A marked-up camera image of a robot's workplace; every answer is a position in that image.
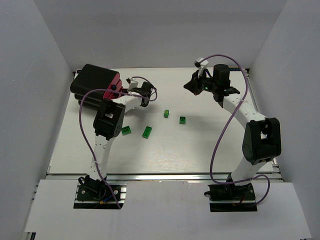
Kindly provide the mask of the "green lego brick number two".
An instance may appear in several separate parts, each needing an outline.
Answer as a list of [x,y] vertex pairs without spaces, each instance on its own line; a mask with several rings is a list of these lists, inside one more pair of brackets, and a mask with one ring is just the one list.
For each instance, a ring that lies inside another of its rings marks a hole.
[[166,109],[166,110],[164,111],[164,113],[163,113],[163,116],[164,116],[165,118],[168,118],[168,117],[169,117],[169,113],[170,113],[170,111],[169,111],[168,109]]

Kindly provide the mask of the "green hollow lego brick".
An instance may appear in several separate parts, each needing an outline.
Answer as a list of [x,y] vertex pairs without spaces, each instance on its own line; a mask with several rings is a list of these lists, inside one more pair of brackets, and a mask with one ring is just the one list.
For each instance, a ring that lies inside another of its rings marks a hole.
[[184,124],[186,123],[186,117],[185,117],[185,116],[180,116],[180,117],[179,117],[179,123],[180,123],[181,125],[184,125]]

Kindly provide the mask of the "green lego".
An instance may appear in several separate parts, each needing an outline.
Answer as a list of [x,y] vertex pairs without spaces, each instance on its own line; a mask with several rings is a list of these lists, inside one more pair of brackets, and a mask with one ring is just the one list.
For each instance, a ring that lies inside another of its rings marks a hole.
[[146,126],[142,134],[142,137],[145,139],[148,139],[150,137],[151,132],[152,132],[152,127]]

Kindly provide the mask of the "green 2x3 lego brick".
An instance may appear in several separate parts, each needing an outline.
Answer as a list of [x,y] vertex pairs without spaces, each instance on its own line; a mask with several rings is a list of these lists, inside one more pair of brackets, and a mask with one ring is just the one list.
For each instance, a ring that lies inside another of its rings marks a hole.
[[129,135],[132,133],[131,131],[131,128],[129,126],[124,126],[122,129],[121,129],[121,132],[122,134],[125,136],[125,135]]

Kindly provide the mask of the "black pink drawer organizer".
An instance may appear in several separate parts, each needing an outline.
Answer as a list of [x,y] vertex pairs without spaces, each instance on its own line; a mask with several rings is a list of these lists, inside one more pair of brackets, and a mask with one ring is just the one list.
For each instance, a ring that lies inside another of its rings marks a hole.
[[70,91],[80,103],[83,96],[95,89],[108,89],[109,91],[96,91],[87,96],[83,106],[92,110],[98,110],[102,99],[116,99],[121,96],[123,84],[120,73],[87,63],[81,70],[76,71],[74,80],[70,85]]

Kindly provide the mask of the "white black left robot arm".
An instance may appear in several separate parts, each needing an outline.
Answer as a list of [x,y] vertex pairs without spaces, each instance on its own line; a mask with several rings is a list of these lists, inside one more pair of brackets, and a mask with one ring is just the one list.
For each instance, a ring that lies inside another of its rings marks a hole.
[[136,107],[147,107],[152,91],[156,91],[148,80],[140,87],[133,79],[129,78],[127,81],[128,88],[119,92],[118,98],[104,98],[101,101],[93,121],[95,144],[89,148],[92,153],[90,171],[79,183],[97,195],[107,189],[107,162],[113,141],[122,131],[125,113]]

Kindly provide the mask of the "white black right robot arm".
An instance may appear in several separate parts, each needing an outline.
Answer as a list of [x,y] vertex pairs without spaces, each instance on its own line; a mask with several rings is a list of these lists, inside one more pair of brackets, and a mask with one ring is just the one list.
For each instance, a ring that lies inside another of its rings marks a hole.
[[244,128],[242,141],[243,157],[229,175],[225,186],[239,188],[248,186],[257,172],[282,151],[280,122],[257,112],[240,91],[231,86],[230,69],[225,64],[216,64],[210,74],[207,66],[195,63],[197,71],[183,87],[194,95],[203,91],[213,94],[213,99]]

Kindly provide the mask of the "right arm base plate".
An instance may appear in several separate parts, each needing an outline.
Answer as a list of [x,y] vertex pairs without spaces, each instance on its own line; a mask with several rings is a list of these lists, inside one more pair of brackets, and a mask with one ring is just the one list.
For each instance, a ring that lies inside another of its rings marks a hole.
[[212,213],[257,212],[253,185],[211,184],[204,193],[209,198]]

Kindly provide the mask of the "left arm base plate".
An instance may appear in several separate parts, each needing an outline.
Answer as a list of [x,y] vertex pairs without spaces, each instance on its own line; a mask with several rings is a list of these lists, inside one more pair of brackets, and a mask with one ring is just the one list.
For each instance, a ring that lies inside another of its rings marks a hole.
[[125,202],[126,187],[124,185],[111,185],[120,208],[118,207],[110,189],[102,187],[99,193],[78,184],[73,203],[74,209],[86,210],[120,210]]

